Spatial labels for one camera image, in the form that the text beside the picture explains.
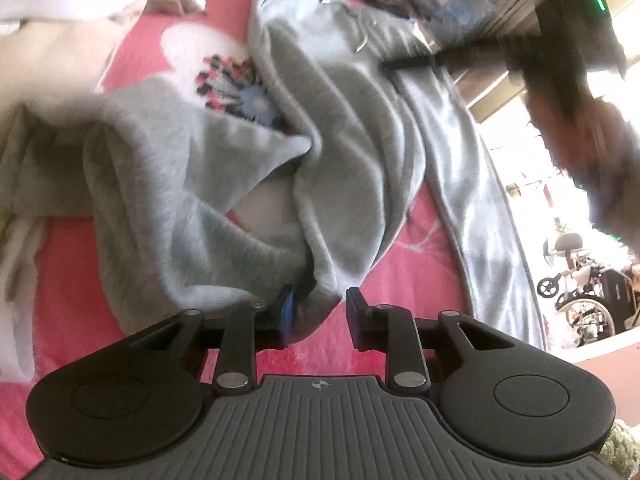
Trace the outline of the person right hand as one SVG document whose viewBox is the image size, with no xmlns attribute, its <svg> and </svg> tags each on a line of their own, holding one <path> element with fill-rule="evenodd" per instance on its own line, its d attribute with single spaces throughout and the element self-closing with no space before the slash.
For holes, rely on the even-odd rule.
<svg viewBox="0 0 640 480">
<path fill-rule="evenodd" d="M 599 231 L 639 249 L 639 135 L 612 103 L 586 94 L 573 116 L 548 84 L 527 87 L 530 121 L 552 164 L 588 195 L 589 218 Z"/>
</svg>

